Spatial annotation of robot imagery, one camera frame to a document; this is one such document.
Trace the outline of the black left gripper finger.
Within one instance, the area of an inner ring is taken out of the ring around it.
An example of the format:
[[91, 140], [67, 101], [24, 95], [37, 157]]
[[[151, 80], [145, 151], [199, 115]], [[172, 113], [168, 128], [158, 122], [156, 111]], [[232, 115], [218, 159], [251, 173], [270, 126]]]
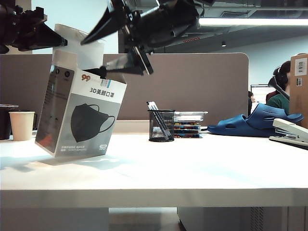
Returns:
[[64, 37], [44, 23], [31, 26], [29, 30], [20, 33], [18, 38], [19, 51], [32, 51], [67, 45], [68, 41]]

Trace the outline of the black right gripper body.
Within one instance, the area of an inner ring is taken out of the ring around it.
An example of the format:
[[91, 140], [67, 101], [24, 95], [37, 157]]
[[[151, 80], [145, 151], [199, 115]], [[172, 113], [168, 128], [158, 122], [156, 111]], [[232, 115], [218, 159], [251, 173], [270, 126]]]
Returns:
[[[123, 0], [114, 0], [109, 5], [127, 5]], [[121, 28], [127, 39], [127, 50], [144, 51], [175, 42], [188, 29], [198, 23], [199, 14], [192, 0], [168, 0], [144, 12], [131, 10], [127, 5], [126, 24]], [[148, 60], [148, 74], [154, 72]]]

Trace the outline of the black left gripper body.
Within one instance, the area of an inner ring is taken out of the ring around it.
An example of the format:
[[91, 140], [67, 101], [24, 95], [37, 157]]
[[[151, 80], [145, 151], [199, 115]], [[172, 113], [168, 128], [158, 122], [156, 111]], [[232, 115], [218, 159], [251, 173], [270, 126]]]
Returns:
[[39, 43], [39, 29], [45, 25], [47, 15], [44, 9], [23, 10], [15, 3], [0, 5], [0, 52], [9, 52], [9, 46], [19, 51], [31, 51], [46, 48]]

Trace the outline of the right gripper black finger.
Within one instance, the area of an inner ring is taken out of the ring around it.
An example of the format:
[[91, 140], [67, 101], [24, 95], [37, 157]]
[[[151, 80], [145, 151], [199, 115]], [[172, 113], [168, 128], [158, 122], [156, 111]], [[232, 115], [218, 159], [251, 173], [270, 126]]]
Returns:
[[117, 32], [126, 24], [127, 5], [108, 5], [94, 29], [80, 42], [86, 45]]
[[148, 74], [148, 57], [144, 51], [131, 50], [124, 56], [107, 62], [99, 68], [100, 76], [107, 73]]

